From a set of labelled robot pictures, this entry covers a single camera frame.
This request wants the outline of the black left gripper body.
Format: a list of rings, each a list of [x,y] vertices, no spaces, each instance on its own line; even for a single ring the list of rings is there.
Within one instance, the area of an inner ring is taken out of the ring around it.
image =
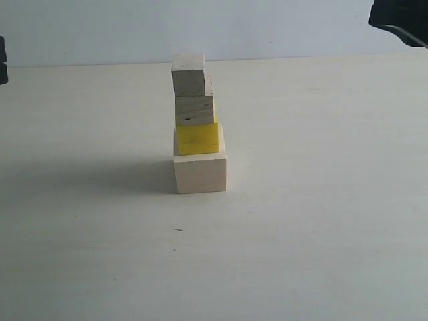
[[[0,36],[0,84],[6,84],[9,81],[7,71],[7,54],[5,49],[5,38]]]

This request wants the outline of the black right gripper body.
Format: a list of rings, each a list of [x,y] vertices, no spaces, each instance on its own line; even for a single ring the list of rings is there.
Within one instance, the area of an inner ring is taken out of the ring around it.
[[[368,24],[409,47],[427,48],[427,0],[375,0]]]

